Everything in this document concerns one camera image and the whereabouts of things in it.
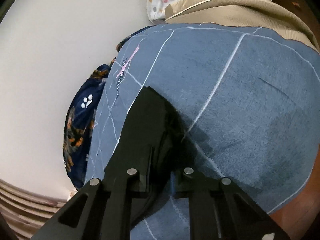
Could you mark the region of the beige blanket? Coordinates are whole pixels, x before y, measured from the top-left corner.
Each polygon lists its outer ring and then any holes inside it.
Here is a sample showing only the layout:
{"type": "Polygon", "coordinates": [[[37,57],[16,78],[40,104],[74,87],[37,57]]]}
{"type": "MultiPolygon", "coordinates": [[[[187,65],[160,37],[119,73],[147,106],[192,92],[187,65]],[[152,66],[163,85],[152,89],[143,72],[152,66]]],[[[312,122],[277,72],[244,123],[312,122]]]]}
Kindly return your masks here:
{"type": "Polygon", "coordinates": [[[317,38],[307,24],[270,0],[180,0],[165,8],[165,21],[268,28],[319,52],[317,38]]]}

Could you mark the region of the white floral pillow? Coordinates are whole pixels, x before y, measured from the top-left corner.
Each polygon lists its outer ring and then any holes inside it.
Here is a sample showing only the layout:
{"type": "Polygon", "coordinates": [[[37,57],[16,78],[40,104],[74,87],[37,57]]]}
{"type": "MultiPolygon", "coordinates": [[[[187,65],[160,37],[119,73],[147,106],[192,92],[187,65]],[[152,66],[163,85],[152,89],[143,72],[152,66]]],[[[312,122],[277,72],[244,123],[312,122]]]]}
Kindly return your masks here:
{"type": "Polygon", "coordinates": [[[69,201],[72,197],[74,197],[74,195],[77,194],[77,192],[78,192],[77,190],[71,191],[68,198],[67,198],[67,201],[69,201]]]}

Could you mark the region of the black pants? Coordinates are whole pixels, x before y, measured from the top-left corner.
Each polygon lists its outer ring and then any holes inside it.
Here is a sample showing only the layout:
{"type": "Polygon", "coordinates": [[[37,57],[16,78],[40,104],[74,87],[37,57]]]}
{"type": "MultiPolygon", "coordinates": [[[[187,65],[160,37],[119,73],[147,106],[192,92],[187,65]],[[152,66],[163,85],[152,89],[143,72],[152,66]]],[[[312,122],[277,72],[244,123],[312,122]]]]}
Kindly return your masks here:
{"type": "Polygon", "coordinates": [[[126,237],[163,193],[171,174],[174,196],[189,198],[204,183],[194,168],[190,143],[174,107],[151,87],[143,87],[124,121],[103,178],[107,192],[101,234],[126,237]]]}

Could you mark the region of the blue grid bedsheet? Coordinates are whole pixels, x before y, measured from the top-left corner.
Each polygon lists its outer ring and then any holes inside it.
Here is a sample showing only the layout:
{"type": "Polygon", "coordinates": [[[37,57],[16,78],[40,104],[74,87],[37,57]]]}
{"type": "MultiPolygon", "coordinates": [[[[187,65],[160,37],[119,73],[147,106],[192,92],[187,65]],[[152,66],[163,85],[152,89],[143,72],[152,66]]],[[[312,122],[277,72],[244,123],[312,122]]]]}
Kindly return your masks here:
{"type": "Polygon", "coordinates": [[[304,188],[319,148],[319,53],[262,27],[161,24],[146,85],[180,113],[196,165],[269,215],[304,188]]]}

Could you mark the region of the beige pleated curtain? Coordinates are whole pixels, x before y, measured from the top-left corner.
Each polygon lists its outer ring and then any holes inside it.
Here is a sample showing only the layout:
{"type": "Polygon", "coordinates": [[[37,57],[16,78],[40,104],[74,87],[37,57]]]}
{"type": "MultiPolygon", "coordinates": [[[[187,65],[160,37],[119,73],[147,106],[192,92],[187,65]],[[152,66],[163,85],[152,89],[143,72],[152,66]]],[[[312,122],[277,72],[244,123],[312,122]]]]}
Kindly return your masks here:
{"type": "Polygon", "coordinates": [[[3,180],[0,184],[1,214],[18,239],[31,237],[66,203],[15,187],[3,180]]]}

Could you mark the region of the navy floral blanket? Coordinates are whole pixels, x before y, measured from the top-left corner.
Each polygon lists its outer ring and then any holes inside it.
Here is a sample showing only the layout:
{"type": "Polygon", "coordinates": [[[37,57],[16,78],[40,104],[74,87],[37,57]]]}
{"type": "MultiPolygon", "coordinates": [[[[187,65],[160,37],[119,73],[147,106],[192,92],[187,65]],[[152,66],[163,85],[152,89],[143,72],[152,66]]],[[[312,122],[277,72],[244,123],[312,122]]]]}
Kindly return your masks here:
{"type": "Polygon", "coordinates": [[[80,190],[103,169],[119,142],[125,118],[146,85],[146,76],[162,42],[151,42],[157,29],[150,25],[118,43],[117,56],[102,64],[82,84],[71,101],[63,129],[63,161],[68,178],[80,190]]]}

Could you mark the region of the brown wooden bed frame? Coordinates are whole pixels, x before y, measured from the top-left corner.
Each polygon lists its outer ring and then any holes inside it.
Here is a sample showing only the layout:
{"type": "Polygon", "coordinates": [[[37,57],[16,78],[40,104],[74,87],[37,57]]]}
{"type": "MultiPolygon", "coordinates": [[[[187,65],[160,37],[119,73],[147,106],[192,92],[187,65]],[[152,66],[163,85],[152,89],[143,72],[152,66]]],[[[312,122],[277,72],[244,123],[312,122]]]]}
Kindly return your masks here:
{"type": "MultiPolygon", "coordinates": [[[[297,15],[319,40],[319,0],[272,0],[297,15]]],[[[303,190],[271,218],[291,239],[319,239],[319,154],[303,190]]]]}

